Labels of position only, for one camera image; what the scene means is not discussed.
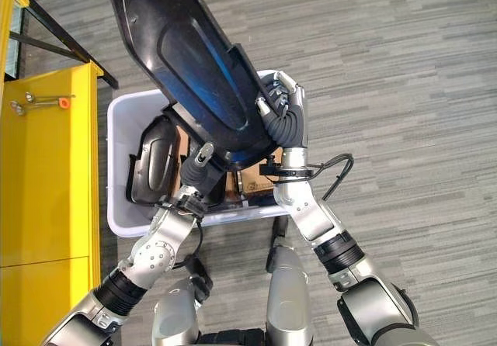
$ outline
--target yellow cabinet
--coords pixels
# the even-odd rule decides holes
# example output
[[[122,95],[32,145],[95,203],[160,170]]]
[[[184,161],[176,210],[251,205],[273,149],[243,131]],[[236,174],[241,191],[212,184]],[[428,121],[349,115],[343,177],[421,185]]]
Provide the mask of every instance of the yellow cabinet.
[[[5,83],[0,122],[2,345],[38,344],[99,284],[93,63]],[[70,107],[15,100],[68,95]]]

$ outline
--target black metal frame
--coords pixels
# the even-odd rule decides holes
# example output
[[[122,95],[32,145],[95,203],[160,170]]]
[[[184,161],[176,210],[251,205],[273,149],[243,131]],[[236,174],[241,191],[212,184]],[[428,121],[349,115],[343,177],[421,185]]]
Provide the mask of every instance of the black metal frame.
[[[24,36],[22,34],[10,33],[10,37],[14,40],[18,40],[20,43],[28,43],[35,47],[42,48],[44,50],[49,50],[50,52],[63,55],[65,57],[71,57],[83,63],[88,63],[93,61],[100,69],[103,71],[103,76],[101,78],[107,82],[112,88],[119,88],[119,83],[117,80],[104,68],[102,65],[96,61],[96,59],[90,55],[88,51],[83,48],[72,36],[64,29],[62,26],[55,21],[54,18],[50,16],[48,12],[45,11],[41,5],[35,0],[29,0],[30,5],[26,8],[36,20],[38,20],[45,28],[47,28],[54,36],[56,36],[69,50],[56,47],[49,43],[45,43],[39,40],[35,40],[31,37]]]

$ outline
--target white plastic bin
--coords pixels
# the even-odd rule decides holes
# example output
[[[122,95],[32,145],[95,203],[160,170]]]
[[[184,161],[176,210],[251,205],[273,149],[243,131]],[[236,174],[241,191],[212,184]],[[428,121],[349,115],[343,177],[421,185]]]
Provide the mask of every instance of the white plastic bin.
[[[130,167],[130,154],[136,154],[143,130],[168,99],[160,90],[127,94],[114,99],[107,111],[107,222],[110,229],[121,237],[145,235],[154,208],[139,206],[126,199],[126,183]],[[285,211],[279,206],[246,206],[207,214],[204,226],[279,216]]]

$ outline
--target gray carpet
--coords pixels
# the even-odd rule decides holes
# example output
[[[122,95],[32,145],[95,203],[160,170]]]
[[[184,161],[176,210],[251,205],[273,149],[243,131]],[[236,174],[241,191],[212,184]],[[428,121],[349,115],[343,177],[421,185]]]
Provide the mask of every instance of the gray carpet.
[[[127,56],[108,0],[39,0],[119,79],[113,96],[152,88]],[[497,0],[206,0],[258,69],[282,68],[305,86],[310,160],[352,152],[356,165],[330,200],[349,231],[418,307],[441,345],[497,344]],[[50,37],[34,22],[33,36]],[[74,61],[24,48],[26,74]],[[105,136],[105,104],[100,115]],[[100,145],[102,262],[133,240],[106,228]],[[335,174],[314,182],[318,195]],[[263,327],[271,222],[206,229],[215,281],[202,331]],[[296,231],[310,274],[315,344],[352,345],[324,270]],[[185,245],[192,249],[197,235]],[[122,329],[122,345],[150,344],[162,279]]]

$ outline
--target robot forearm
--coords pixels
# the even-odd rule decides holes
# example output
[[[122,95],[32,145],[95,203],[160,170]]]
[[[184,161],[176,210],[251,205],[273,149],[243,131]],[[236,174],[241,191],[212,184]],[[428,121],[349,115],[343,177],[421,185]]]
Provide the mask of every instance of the robot forearm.
[[[417,328],[411,300],[384,277],[328,206],[314,197],[308,182],[304,90],[281,71],[274,72],[273,80],[288,91],[288,109],[277,117],[264,98],[256,104],[268,133],[283,147],[281,165],[266,166],[273,170],[272,175],[280,176],[274,198],[291,215],[333,286],[343,292],[338,307],[353,340],[361,345],[436,346]],[[301,119],[295,112],[302,112]]]
[[[176,196],[179,199],[184,193],[181,189]],[[162,205],[148,234],[136,242],[129,257],[68,313],[42,345],[111,345],[110,336],[123,325],[133,307],[164,272],[172,269],[195,218],[188,211]]]

